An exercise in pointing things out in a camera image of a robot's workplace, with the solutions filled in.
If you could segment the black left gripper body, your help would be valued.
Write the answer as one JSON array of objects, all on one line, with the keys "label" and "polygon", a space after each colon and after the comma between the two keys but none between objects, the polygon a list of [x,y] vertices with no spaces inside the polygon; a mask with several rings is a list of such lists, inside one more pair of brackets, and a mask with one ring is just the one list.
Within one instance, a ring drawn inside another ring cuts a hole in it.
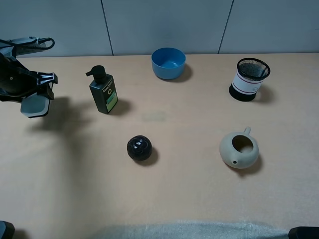
[{"label": "black left gripper body", "polygon": [[37,74],[0,54],[0,100],[21,102],[37,90]]}]

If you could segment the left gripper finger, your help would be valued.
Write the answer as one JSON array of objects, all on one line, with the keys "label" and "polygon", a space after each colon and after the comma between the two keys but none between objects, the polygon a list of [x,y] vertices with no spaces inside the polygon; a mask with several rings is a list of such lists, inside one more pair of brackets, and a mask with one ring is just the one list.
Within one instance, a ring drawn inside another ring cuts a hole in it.
[{"label": "left gripper finger", "polygon": [[22,99],[20,112],[24,116],[37,118],[48,114],[51,100],[41,93],[43,93],[43,89],[38,89],[32,95]]},{"label": "left gripper finger", "polygon": [[54,73],[35,72],[37,86],[58,84],[58,77]]}]

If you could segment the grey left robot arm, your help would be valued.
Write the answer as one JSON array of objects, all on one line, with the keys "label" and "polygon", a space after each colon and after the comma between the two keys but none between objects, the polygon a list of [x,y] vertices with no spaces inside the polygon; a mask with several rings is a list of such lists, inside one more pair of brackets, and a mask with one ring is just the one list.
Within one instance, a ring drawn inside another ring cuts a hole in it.
[{"label": "grey left robot arm", "polygon": [[54,39],[49,37],[0,41],[0,100],[20,103],[20,112],[28,118],[48,114],[58,78],[54,73],[30,71],[16,57],[49,50],[54,45]]}]

